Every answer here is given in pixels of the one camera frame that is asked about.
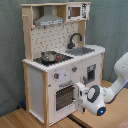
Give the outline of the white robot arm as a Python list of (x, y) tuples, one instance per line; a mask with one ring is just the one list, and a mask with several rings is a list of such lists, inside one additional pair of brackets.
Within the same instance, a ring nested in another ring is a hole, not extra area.
[(112, 103), (128, 83), (128, 52), (115, 63), (114, 69), (117, 80), (110, 87), (99, 85), (86, 87), (80, 82), (75, 84), (75, 108), (78, 111), (84, 113), (85, 110), (88, 110), (96, 116), (105, 113), (105, 104)]

